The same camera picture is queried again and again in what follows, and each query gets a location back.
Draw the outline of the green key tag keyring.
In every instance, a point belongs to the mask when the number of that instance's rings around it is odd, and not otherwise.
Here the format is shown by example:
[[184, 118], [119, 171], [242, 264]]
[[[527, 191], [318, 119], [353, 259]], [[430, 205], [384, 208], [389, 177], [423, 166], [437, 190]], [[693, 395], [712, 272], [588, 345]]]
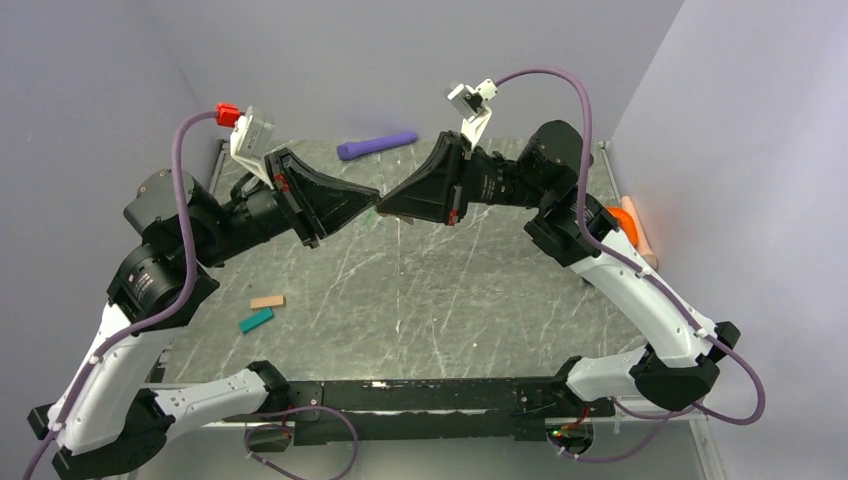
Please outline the green key tag keyring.
[[366, 212], [365, 217], [364, 217], [364, 222], [367, 225], [370, 225], [370, 224], [376, 223], [377, 221], [382, 220], [382, 219], [394, 219], [395, 221], [397, 221], [399, 223], [405, 223], [407, 225], [413, 225], [414, 224], [414, 220], [411, 217], [404, 216], [404, 215], [382, 213], [382, 212], [377, 211], [375, 208], [369, 209]]

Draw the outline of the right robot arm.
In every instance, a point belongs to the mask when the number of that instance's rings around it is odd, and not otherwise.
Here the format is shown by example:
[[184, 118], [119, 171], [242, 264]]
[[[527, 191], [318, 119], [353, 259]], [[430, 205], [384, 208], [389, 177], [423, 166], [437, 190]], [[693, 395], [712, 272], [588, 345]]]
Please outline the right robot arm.
[[460, 134], [441, 133], [427, 160], [378, 202], [377, 211], [453, 225], [472, 203], [534, 209], [524, 227], [532, 242], [596, 287], [646, 338], [645, 346], [623, 354], [568, 359], [551, 390], [553, 406], [572, 416], [590, 401], [638, 395], [681, 411], [705, 397], [739, 330], [702, 319], [720, 345], [700, 337], [657, 287], [654, 271], [611, 212], [594, 197], [579, 197], [577, 130], [562, 120], [546, 122], [514, 160], [482, 149], [467, 154], [465, 146]]

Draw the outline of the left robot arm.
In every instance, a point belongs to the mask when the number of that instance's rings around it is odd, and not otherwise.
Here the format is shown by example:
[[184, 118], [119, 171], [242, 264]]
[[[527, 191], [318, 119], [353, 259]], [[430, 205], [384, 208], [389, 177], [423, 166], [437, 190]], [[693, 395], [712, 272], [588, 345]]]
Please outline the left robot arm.
[[32, 409], [29, 424], [57, 445], [52, 465], [62, 479], [100, 479], [131, 472], [171, 440], [239, 415], [264, 420], [290, 405], [290, 385], [268, 361], [174, 393], [146, 381], [162, 351], [218, 288], [210, 270], [294, 232], [315, 248], [380, 198], [378, 190], [318, 172], [290, 149], [265, 156], [270, 181], [244, 174], [220, 203], [185, 175], [148, 177], [125, 208], [141, 242], [120, 264], [101, 325], [72, 383], [59, 400]]

